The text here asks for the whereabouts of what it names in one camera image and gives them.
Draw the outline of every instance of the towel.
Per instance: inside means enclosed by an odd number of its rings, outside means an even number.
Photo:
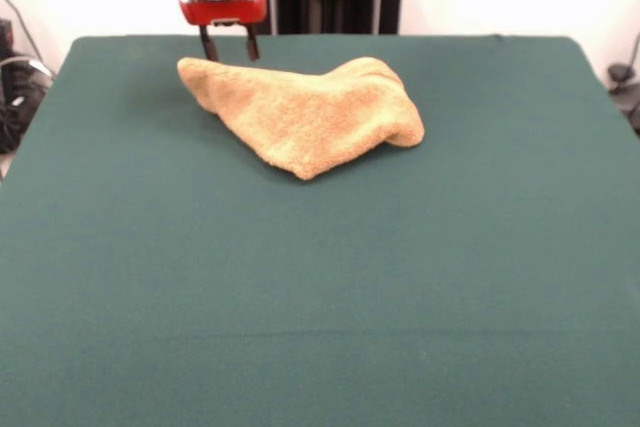
[[[324,75],[236,67],[186,58],[185,86],[268,164],[310,180],[382,142],[424,137],[418,109],[381,60],[351,60]]]

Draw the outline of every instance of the green table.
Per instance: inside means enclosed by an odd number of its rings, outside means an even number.
[[[387,61],[424,143],[303,183],[182,87],[197,39],[77,41],[0,193],[0,426],[640,425],[640,144],[575,43],[261,47]]]

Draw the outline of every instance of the tan towel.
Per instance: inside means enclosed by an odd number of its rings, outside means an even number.
[[[178,72],[200,105],[267,163],[309,180],[381,142],[424,137],[418,109],[384,62],[359,58],[324,75],[182,59]]]

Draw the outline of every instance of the cable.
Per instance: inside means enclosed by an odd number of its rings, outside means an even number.
[[[633,54],[631,54],[631,60],[629,61],[629,68],[633,67],[633,64],[636,63],[636,57],[638,57],[638,48],[640,48],[640,32],[638,32],[638,36],[636,37],[636,43],[633,46]]]
[[[33,47],[33,51],[35,52],[36,57],[38,57],[38,60],[42,61],[42,54],[40,53],[40,50],[38,50],[38,46],[36,45],[36,43],[33,41],[33,37],[31,37],[31,32],[29,32],[29,29],[27,29],[27,24],[24,23],[22,14],[18,10],[18,8],[14,5],[14,3],[11,2],[11,0],[4,0],[4,1],[9,5],[9,7],[11,7],[11,10],[15,12],[16,17],[18,17],[18,22],[20,22],[20,26],[22,27],[22,30],[27,36],[27,39],[29,39],[29,43],[31,44],[31,47]]]
[[[13,64],[15,62],[26,62],[31,67],[36,69],[38,72],[43,73],[51,80],[55,80],[56,74],[53,70],[47,67],[41,60],[38,60],[34,57],[29,57],[28,55],[16,55],[14,57],[9,57],[0,61],[0,69],[5,65]]]

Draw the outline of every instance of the green tablecloth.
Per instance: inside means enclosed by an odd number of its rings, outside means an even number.
[[[303,183],[182,87],[197,39],[76,42],[0,193],[0,426],[640,425],[640,144],[575,43],[261,47],[385,60],[424,143]]]

